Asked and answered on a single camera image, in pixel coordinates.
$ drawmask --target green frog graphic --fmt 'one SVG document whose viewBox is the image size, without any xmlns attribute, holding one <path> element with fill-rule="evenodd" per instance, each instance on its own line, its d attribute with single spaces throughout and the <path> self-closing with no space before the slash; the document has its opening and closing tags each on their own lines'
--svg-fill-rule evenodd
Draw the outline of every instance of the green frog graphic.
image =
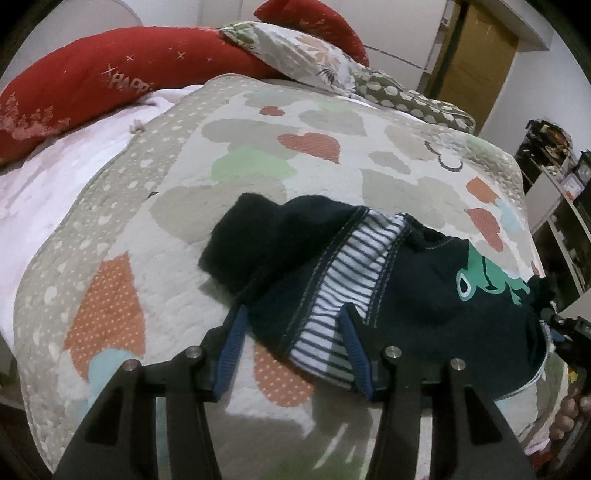
<svg viewBox="0 0 591 480">
<path fill-rule="evenodd" d="M 521 298 L 515 293 L 517 290 L 523 290 L 526 294 L 530 292 L 521 278 L 511 278 L 499 266 L 478 253 L 471 243 L 468 246 L 468 266 L 457 272 L 456 287 L 458 295 L 464 301 L 470 300 L 477 288 L 487 293 L 499 294 L 509 287 L 515 305 L 521 305 Z"/>
</svg>

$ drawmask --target pillowcase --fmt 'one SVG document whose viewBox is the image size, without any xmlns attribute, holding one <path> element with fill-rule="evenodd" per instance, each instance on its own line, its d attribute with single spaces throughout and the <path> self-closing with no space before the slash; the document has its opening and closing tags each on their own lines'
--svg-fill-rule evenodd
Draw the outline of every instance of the pillowcase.
<svg viewBox="0 0 591 480">
<path fill-rule="evenodd" d="M 252 21 L 227 25 L 220 33 L 293 80 L 340 95 L 355 92 L 353 72 L 363 66 L 321 38 Z"/>
<path fill-rule="evenodd" d="M 337 12 L 318 0 L 268 0 L 255 17 L 265 23 L 293 28 L 339 47 L 354 61 L 369 66 L 361 39 Z"/>
<path fill-rule="evenodd" d="M 214 28 L 131 27 L 81 38 L 35 62 L 0 95 L 0 165 L 150 90 L 224 73 L 280 76 Z"/>
<path fill-rule="evenodd" d="M 460 132 L 474 133 L 476 121 L 452 103 L 432 100 L 407 90 L 379 70 L 361 67 L 355 75 L 355 89 L 366 100 L 410 113 L 428 124 L 444 125 Z"/>
</svg>

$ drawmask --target human hand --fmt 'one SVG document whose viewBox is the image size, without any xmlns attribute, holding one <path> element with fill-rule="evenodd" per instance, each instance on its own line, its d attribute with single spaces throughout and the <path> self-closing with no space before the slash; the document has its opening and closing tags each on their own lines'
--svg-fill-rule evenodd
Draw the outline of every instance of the human hand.
<svg viewBox="0 0 591 480">
<path fill-rule="evenodd" d="M 576 389 L 571 390 L 560 404 L 560 410 L 550 426 L 550 440 L 557 442 L 564 438 L 574 428 L 574 421 L 580 414 L 591 417 L 591 397 L 581 398 Z"/>
</svg>

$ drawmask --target striped fabric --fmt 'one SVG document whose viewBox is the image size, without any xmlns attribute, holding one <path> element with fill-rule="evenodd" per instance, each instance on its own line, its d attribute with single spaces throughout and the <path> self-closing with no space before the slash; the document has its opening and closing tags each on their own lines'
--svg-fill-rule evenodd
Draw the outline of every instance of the striped fabric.
<svg viewBox="0 0 591 480">
<path fill-rule="evenodd" d="M 326 271 L 290 352 L 294 364 L 341 387 L 352 387 L 353 370 L 336 318 L 343 304 L 353 303 L 365 320 L 386 258 L 405 222 L 403 213 L 389 217 L 367 212 Z"/>
</svg>

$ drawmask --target red cushion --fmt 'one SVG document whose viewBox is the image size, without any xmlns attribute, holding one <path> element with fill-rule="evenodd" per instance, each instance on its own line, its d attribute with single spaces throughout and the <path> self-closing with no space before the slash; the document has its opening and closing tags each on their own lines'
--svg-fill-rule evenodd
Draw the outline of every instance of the red cushion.
<svg viewBox="0 0 591 480">
<path fill-rule="evenodd" d="M 268 0 L 256 11 L 262 22 L 315 35 L 339 47 L 366 67 L 368 56 L 361 39 L 337 12 L 318 0 Z"/>
<path fill-rule="evenodd" d="M 214 28 L 120 28 L 76 40 L 35 62 L 0 95 L 0 165 L 150 90 L 224 73 L 280 76 Z"/>
</svg>

